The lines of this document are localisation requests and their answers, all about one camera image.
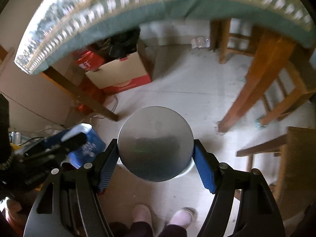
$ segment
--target red cardboard box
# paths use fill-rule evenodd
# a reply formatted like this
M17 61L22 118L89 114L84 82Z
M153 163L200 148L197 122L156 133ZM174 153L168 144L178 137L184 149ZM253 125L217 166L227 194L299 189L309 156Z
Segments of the red cardboard box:
M115 94L150 83L151 62L146 58L145 46L137 44L137 52L123 59L102 65L97 71L86 72L86 76L106 94Z

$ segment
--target silver disc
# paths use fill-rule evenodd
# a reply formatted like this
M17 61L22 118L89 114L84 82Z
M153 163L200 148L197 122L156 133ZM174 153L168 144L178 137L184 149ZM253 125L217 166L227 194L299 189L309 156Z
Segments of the silver disc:
M189 124L177 112L159 106L132 114L118 134L122 163L134 175L162 182L180 174L194 147Z

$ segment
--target green tablecloth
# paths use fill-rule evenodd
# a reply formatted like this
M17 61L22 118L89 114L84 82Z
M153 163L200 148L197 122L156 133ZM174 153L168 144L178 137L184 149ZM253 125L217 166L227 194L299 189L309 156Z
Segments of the green tablecloth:
M34 14L15 63L36 74L99 39L153 20L240 18L293 38L316 40L315 25L300 0L44 0Z

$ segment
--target blue gripper pad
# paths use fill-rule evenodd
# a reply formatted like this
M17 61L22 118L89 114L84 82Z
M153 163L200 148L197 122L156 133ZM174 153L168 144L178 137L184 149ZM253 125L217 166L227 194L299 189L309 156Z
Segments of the blue gripper pad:
M102 192L105 188L108 187L111 177L113 175L116 163L119 159L119 150L118 146L115 145L109 155L109 158L105 161L100 175L100 183L98 186L99 192Z
M214 174L209 164L207 163L202 151L197 145L194 145L193 152L194 163L197 167L197 171L200 175L204 188L208 189L210 193L214 193L216 189Z

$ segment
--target shoe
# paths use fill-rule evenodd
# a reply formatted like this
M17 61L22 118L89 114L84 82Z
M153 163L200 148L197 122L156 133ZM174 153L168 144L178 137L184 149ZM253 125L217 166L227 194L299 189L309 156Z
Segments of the shoe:
M180 209L173 215L169 222L169 225L178 225L183 227L184 229L187 229L193 221L193 215L194 212L189 209Z
M132 211L133 223L136 222L146 222L151 228L153 228L153 223L151 221L151 213L147 206L143 204L138 204L134 207Z

